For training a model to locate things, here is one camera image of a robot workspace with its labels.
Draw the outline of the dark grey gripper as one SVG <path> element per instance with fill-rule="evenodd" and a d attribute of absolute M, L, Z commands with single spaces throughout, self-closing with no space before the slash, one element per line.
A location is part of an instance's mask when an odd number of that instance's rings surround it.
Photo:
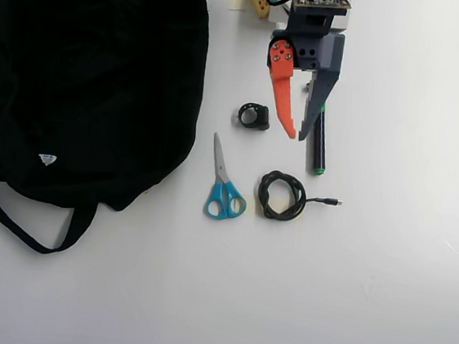
<path fill-rule="evenodd" d="M 296 138 L 290 95 L 294 67 L 311 73 L 299 132 L 299 141 L 303 141 L 340 77 L 347 18 L 347 10 L 292 5 L 286 29 L 277 29 L 272 34 L 268 56 L 275 109 L 291 139 Z"/>

